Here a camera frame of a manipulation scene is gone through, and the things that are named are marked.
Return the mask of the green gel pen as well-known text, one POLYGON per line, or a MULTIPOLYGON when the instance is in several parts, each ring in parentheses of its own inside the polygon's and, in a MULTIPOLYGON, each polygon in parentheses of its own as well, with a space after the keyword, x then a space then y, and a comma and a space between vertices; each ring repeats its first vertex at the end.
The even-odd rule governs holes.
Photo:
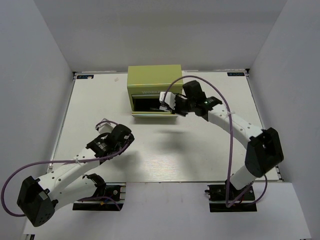
POLYGON ((154 111, 154 112, 162 112, 162 110, 160 110, 159 108, 153 108, 153 107, 151 107, 150 110, 151 110, 151 111, 154 111))

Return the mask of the purple gel pen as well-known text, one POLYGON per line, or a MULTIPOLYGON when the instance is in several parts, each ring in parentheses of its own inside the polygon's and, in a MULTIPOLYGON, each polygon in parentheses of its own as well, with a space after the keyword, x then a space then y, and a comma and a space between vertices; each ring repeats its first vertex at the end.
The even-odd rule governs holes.
POLYGON ((164 112, 170 112, 171 111, 169 108, 167 108, 166 106, 162 106, 162 105, 159 107, 159 109, 161 111, 164 111, 164 112))

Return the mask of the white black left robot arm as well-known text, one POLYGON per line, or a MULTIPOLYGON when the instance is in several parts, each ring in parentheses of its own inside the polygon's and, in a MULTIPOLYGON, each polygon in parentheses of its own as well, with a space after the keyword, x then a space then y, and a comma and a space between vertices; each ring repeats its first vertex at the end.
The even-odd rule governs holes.
POLYGON ((21 184, 17 205, 29 222, 39 227, 57 210, 76 201, 112 201, 114 191, 100 175, 88 172, 121 155, 134 139, 123 124, 104 125, 70 163, 38 178, 27 177, 21 184))

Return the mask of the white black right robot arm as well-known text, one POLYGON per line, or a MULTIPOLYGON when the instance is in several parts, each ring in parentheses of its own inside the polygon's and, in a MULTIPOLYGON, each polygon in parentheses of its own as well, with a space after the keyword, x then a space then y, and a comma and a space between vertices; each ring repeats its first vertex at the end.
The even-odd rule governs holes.
POLYGON ((238 199, 247 185, 284 160, 280 137, 274 128, 263 129, 232 113, 224 100, 207 97, 196 80, 182 88, 184 94, 162 91, 160 108, 180 116, 195 113, 229 133, 231 140, 237 140, 246 150, 244 165, 226 180, 225 192, 229 198, 238 199))

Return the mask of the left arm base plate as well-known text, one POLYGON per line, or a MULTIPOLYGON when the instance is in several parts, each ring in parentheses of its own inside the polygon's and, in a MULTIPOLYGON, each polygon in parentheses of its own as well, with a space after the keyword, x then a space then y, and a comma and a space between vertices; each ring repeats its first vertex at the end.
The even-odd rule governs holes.
POLYGON ((118 212, 122 209, 126 197, 125 183, 111 183, 99 187, 85 200, 73 203, 73 211, 118 212))

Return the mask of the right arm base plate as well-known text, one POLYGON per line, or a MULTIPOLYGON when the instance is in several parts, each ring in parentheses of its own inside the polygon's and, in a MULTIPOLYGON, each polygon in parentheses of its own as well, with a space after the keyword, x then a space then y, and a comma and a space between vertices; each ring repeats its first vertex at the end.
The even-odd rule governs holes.
POLYGON ((238 197, 245 188, 236 190, 233 186, 229 188, 228 204, 226 205, 227 188, 225 184, 210 184, 204 191, 208 197, 209 210, 211 213, 249 213, 257 212, 256 196, 251 186, 241 197, 238 197))

